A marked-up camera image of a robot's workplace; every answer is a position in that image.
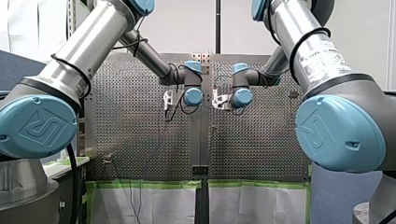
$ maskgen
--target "blue joint cap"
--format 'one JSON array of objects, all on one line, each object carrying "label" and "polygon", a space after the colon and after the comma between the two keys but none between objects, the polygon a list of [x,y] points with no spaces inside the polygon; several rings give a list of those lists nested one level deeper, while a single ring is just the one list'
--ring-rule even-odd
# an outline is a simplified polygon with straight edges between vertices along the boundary
[{"label": "blue joint cap", "polygon": [[197,61],[186,61],[184,62],[184,66],[190,68],[192,71],[202,74],[202,66],[200,62]]},{"label": "blue joint cap", "polygon": [[155,0],[129,0],[129,2],[142,16],[148,16],[155,8]]},{"label": "blue joint cap", "polygon": [[184,104],[187,106],[197,106],[203,101],[204,95],[198,88],[189,88],[184,93]]},{"label": "blue joint cap", "polygon": [[361,107],[339,96],[305,101],[297,112],[296,133],[306,156],[331,171],[370,172],[385,159],[378,125]]},{"label": "blue joint cap", "polygon": [[243,108],[253,102],[253,93],[249,89],[239,89],[233,94],[233,106]]},{"label": "blue joint cap", "polygon": [[267,7],[268,0],[252,0],[251,1],[251,19],[254,21],[263,21],[264,11]]},{"label": "blue joint cap", "polygon": [[249,66],[247,63],[236,63],[233,65],[233,75],[248,69]]},{"label": "blue joint cap", "polygon": [[21,159],[51,156],[72,141],[77,125],[74,110],[59,98],[19,98],[0,108],[0,154]]}]

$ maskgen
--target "white label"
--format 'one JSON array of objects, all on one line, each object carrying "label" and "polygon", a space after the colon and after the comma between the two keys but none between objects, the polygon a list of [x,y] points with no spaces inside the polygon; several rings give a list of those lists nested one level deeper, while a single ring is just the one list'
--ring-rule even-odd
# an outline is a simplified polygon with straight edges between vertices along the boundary
[{"label": "white label", "polygon": [[331,41],[322,41],[318,49],[303,52],[300,63],[310,82],[324,77],[339,77],[341,71],[350,71],[347,62]]}]

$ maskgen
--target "black vertical pole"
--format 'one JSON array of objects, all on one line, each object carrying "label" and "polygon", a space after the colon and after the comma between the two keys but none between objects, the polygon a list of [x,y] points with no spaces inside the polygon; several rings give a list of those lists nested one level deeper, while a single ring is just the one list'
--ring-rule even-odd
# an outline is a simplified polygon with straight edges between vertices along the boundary
[{"label": "black vertical pole", "polygon": [[216,53],[221,54],[221,0],[216,0]]}]

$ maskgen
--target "pegboard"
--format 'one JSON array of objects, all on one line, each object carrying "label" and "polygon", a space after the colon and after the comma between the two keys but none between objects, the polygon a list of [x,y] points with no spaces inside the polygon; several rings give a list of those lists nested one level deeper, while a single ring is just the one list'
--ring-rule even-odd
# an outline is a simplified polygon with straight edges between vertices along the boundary
[{"label": "pegboard", "polygon": [[[248,63],[260,69],[268,56],[212,55],[212,88],[232,93],[232,65]],[[254,102],[233,113],[211,109],[209,126],[209,177],[306,181],[309,160],[294,131],[301,88],[290,73],[277,87],[251,87]]]},{"label": "pegboard", "polygon": [[308,180],[309,160],[294,132],[303,94],[290,74],[277,87],[252,87],[254,103],[243,112],[215,110],[211,91],[232,92],[234,63],[262,69],[269,57],[205,56],[204,62],[195,54],[163,55],[176,64],[202,60],[209,71],[203,75],[204,106],[190,116],[178,111],[172,122],[164,121],[163,93],[174,87],[159,85],[131,54],[106,59],[86,99],[86,145],[96,152],[89,179],[185,180],[193,178],[192,166],[209,165],[213,179]]},{"label": "pegboard", "polygon": [[[192,59],[164,57],[175,64]],[[107,57],[86,99],[86,144],[96,154],[89,179],[191,179],[191,117],[177,111],[171,122],[164,118],[163,94],[172,88],[132,54]]]}]

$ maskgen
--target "green tape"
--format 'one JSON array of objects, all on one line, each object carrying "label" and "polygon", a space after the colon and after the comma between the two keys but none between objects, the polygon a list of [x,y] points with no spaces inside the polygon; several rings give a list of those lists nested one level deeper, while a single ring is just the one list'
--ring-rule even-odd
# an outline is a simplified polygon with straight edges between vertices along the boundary
[{"label": "green tape", "polygon": [[148,181],[117,179],[112,181],[87,182],[90,189],[199,189],[201,181]]},{"label": "green tape", "polygon": [[306,189],[305,183],[288,183],[277,181],[260,180],[209,180],[209,187],[212,189],[227,189],[241,187],[259,187],[269,189]]},{"label": "green tape", "polygon": [[312,165],[308,165],[308,175],[312,176]]},{"label": "green tape", "polygon": [[92,215],[92,198],[93,198],[93,188],[89,188],[87,186],[87,221],[91,224],[91,215]]},{"label": "green tape", "polygon": [[311,184],[306,184],[305,224],[311,223]]},{"label": "green tape", "polygon": [[[84,161],[86,159],[87,159],[86,157],[76,157],[76,162],[79,163],[79,162]],[[61,165],[70,165],[70,160],[67,159],[66,161],[62,161],[60,164]]]},{"label": "green tape", "polygon": [[[77,163],[79,163],[79,162],[81,162],[81,161],[84,161],[84,160],[86,160],[86,159],[87,159],[87,157],[76,157]],[[44,165],[51,165],[51,164],[54,164],[54,163],[58,163],[58,164],[60,164],[60,165],[70,165],[70,160],[67,159],[67,160],[61,161],[61,162],[58,162],[58,161],[49,161],[49,162],[46,162]]]}]

